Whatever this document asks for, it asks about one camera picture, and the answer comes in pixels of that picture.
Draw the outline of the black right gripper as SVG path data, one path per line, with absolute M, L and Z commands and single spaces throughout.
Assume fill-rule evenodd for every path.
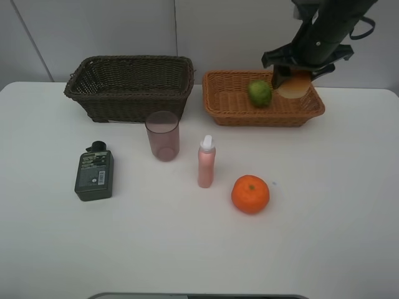
M 272 87 L 277 90 L 292 78 L 291 69 L 310 72 L 310 81 L 335 71 L 339 60 L 349 60 L 354 51 L 350 45 L 323 42 L 290 43 L 276 50 L 265 52 L 264 67 L 273 65 Z

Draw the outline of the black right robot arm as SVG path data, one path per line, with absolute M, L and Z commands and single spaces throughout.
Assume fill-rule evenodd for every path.
M 365 16 L 376 0 L 293 1 L 296 18 L 302 24 L 293 40 L 275 50 L 265 52 L 262 64 L 273 67 L 272 87 L 279 88 L 304 71 L 313 81 L 335 70 L 335 63 L 353 56 L 346 37 L 360 40 L 369 36 L 376 23 Z

